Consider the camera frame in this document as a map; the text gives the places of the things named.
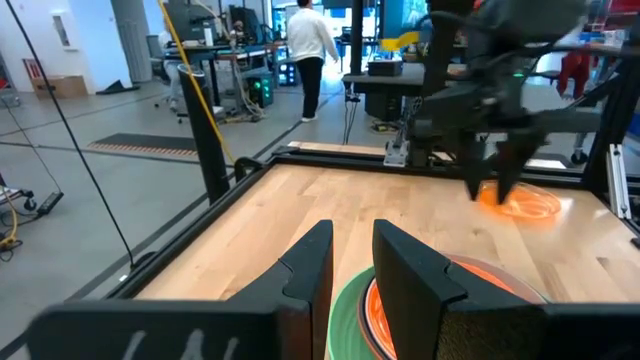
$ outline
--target black pants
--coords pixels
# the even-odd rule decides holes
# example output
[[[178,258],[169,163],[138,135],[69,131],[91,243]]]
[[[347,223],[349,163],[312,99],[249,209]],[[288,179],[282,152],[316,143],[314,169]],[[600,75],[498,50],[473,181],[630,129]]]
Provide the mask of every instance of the black pants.
[[[316,116],[318,109],[318,98],[320,97],[320,82],[322,81],[322,66],[324,60],[312,57],[302,59],[296,62],[300,78],[302,79],[302,88],[304,90],[304,108],[302,109],[302,117],[311,119]]]

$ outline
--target shoe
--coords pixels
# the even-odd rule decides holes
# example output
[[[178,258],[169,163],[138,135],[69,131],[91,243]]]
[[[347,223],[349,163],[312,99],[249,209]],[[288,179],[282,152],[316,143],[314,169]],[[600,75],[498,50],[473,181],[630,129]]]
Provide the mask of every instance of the shoe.
[[[169,103],[169,109],[173,112],[178,112],[178,102],[176,100],[171,100]]]

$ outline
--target yellow object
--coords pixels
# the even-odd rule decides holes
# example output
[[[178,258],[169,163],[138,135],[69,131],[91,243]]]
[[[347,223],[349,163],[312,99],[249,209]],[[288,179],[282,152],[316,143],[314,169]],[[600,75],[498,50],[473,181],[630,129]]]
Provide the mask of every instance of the yellow object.
[[[420,41],[420,33],[417,31],[411,31],[402,34],[397,39],[382,39],[380,40],[380,47],[384,51],[398,51],[403,47],[407,47],[411,44],[416,44]]]
[[[11,234],[6,238],[0,240],[0,250],[10,249],[13,243],[16,242],[16,234],[18,232],[18,213],[16,212],[15,207],[13,206],[13,202],[11,201],[11,197],[7,192],[6,187],[2,187],[2,193],[4,194],[5,199],[9,203],[9,207],[11,208],[11,217],[13,218],[13,226],[11,228]]]
[[[191,65],[189,65],[189,61],[187,60],[187,54],[184,52],[184,48],[182,47],[182,42],[178,37],[178,33],[176,33],[176,29],[173,27],[171,18],[169,17],[169,14],[167,13],[167,9],[164,7],[164,3],[162,2],[162,0],[158,0],[158,5],[160,5],[160,9],[162,9],[162,15],[164,16],[165,22],[167,23],[167,25],[169,25],[169,31],[171,32],[171,36],[173,37],[173,40],[175,41],[176,46],[178,47],[178,52],[180,53],[180,58],[182,59],[182,63],[184,64],[184,66],[187,67],[187,71],[189,73],[189,79],[191,80],[191,83],[193,84],[193,87],[196,90],[196,94],[198,95],[198,99],[200,100],[200,105],[202,105],[202,108],[207,114],[207,118],[209,118],[209,123],[211,123],[211,127],[213,128],[213,131],[216,133],[218,140],[220,140],[220,145],[222,145],[222,150],[224,150],[224,153],[227,154],[227,157],[229,158],[229,160],[231,160],[232,163],[235,163],[236,159],[231,154],[231,150],[229,150],[229,146],[227,145],[227,142],[224,141],[224,137],[222,136],[222,133],[220,132],[220,130],[218,129],[218,126],[216,125],[216,121],[213,117],[213,114],[211,113],[211,109],[209,109],[209,107],[207,106],[207,101],[204,99],[204,96],[202,95],[202,91],[200,90],[200,87],[198,86],[196,79],[193,77],[193,71],[191,71]]]

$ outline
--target man walking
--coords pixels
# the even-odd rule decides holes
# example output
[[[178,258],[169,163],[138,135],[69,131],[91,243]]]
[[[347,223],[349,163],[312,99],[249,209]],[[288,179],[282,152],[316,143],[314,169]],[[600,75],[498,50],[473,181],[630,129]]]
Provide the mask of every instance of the man walking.
[[[298,0],[298,6],[300,10],[291,17],[287,26],[287,43],[302,78],[302,121],[309,122],[316,120],[324,49],[335,61],[338,61],[338,51],[322,15],[313,11],[311,0]]]

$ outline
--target floor mat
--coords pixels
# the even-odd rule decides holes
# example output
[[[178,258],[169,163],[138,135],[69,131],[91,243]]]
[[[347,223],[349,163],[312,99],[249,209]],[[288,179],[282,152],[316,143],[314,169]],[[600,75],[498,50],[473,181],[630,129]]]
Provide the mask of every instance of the floor mat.
[[[117,133],[89,144],[90,148],[115,151],[136,151],[167,155],[197,155],[191,138]]]

